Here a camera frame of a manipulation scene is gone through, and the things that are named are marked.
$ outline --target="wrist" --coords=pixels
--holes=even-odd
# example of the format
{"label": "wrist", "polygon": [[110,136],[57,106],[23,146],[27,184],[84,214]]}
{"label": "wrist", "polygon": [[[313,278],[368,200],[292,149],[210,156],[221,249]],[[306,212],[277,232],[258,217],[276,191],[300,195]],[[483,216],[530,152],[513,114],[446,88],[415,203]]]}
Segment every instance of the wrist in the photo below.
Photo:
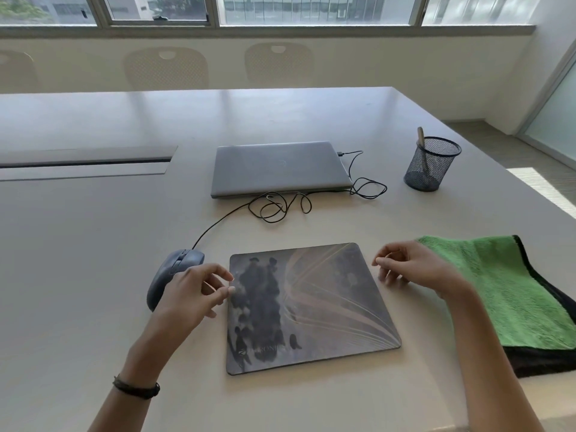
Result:
{"label": "wrist", "polygon": [[448,308],[452,306],[462,306],[470,302],[480,302],[480,296],[474,289],[471,283],[466,280],[459,281],[458,284],[453,285],[450,292],[442,295]]}
{"label": "wrist", "polygon": [[152,388],[168,359],[169,357],[159,354],[154,342],[140,337],[128,351],[118,377],[136,388]]}

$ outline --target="chair backrest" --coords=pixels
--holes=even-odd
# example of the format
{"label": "chair backrest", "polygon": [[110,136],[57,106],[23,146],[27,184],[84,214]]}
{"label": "chair backrest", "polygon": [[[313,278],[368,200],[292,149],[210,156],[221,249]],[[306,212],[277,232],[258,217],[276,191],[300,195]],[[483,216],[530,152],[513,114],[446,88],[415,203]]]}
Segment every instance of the chair backrest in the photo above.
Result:
{"label": "chair backrest", "polygon": [[32,57],[26,53],[0,50],[0,94],[38,93],[40,82]]}
{"label": "chair backrest", "polygon": [[301,43],[257,43],[246,50],[244,63],[252,87],[308,87],[313,83],[314,55]]}
{"label": "chair backrest", "polygon": [[124,58],[124,74],[135,91],[206,89],[208,63],[196,50],[154,47]]}

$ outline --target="glass door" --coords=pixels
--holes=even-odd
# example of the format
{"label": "glass door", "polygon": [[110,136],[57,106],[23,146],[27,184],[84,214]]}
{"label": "glass door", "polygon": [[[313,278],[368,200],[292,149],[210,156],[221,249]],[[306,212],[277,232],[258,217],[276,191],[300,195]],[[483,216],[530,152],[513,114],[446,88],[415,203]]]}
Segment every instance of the glass door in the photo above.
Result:
{"label": "glass door", "polygon": [[576,64],[568,64],[556,89],[520,137],[576,169]]}

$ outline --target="laptop lid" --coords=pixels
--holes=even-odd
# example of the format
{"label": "laptop lid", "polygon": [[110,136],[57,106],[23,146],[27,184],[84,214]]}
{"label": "laptop lid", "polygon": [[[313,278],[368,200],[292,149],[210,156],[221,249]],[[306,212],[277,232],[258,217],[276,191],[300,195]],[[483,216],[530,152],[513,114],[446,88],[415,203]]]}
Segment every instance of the laptop lid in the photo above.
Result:
{"label": "laptop lid", "polygon": [[347,189],[352,182],[328,141],[233,145],[216,151],[213,198]]}

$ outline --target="glass window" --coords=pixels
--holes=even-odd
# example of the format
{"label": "glass window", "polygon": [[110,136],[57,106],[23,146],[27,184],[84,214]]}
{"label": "glass window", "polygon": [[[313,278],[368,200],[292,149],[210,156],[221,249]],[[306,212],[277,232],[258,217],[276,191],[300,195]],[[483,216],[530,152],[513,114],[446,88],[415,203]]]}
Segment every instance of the glass window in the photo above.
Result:
{"label": "glass window", "polygon": [[[206,21],[204,0],[106,0],[113,20]],[[226,10],[234,11],[225,0]]]}
{"label": "glass window", "polygon": [[230,1],[217,3],[223,26],[407,25],[416,0],[234,0],[234,10]]}
{"label": "glass window", "polygon": [[0,0],[0,25],[96,25],[86,0]]}
{"label": "glass window", "polygon": [[430,0],[423,24],[527,24],[539,1]]}

